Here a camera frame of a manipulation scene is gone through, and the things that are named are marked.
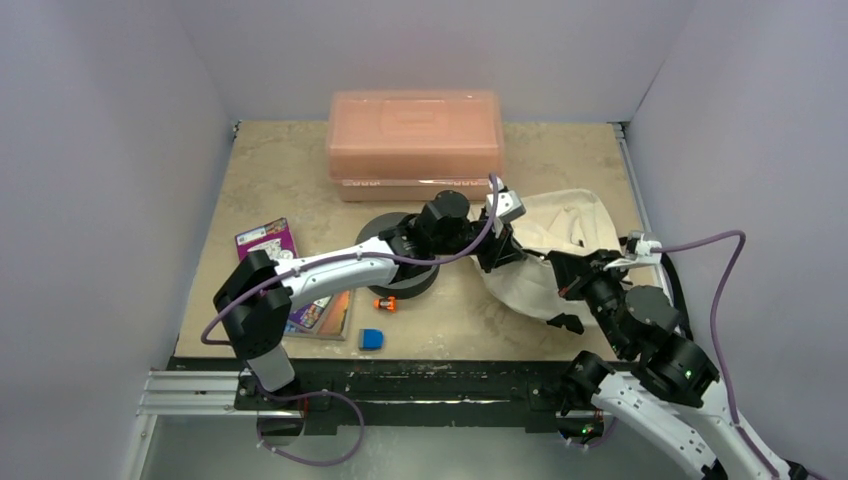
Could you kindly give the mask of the purple treehouse book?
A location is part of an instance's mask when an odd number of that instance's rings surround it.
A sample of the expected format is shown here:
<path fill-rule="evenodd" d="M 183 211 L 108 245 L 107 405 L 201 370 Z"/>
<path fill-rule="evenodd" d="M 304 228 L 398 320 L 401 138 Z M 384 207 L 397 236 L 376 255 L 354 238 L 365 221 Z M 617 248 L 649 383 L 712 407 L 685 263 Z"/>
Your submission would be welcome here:
<path fill-rule="evenodd" d="M 248 253 L 265 252 L 276 266 L 298 257 L 297 247 L 289 223 L 280 217 L 234 236 L 238 258 Z M 302 335 L 317 335 L 331 306 L 333 297 L 327 296 L 293 310 L 289 315 L 287 331 Z"/>

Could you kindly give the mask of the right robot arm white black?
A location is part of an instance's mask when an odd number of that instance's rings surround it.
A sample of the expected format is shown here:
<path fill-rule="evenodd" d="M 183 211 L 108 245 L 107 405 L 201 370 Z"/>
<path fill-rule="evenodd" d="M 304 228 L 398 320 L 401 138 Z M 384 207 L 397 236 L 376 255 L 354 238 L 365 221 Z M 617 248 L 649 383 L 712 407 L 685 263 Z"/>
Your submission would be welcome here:
<path fill-rule="evenodd" d="M 682 314 L 656 286 L 626 287 L 616 251 L 546 255 L 565 300 L 584 301 L 637 388 L 598 355 L 580 352 L 563 375 L 563 412 L 590 405 L 639 432 L 695 478 L 807 479 L 771 450 L 730 404 L 705 351 L 677 333 Z"/>

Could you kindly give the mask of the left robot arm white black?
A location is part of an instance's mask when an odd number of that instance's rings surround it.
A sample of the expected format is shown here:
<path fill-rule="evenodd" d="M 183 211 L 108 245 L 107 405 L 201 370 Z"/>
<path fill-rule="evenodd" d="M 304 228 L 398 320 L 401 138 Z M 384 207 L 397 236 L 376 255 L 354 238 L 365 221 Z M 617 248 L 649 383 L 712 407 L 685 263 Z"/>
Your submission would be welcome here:
<path fill-rule="evenodd" d="M 485 271 L 522 259 L 510 224 L 526 208 L 515 191 L 502 187 L 488 195 L 476 220 L 469 210 L 463 194 L 445 190 L 420 213 L 346 249 L 286 262 L 264 251 L 248 253 L 213 305 L 227 345 L 260 384 L 260 397 L 275 409 L 297 399 L 296 373 L 282 345 L 292 311 L 361 287 L 429 285 L 438 267 L 469 255 Z"/>

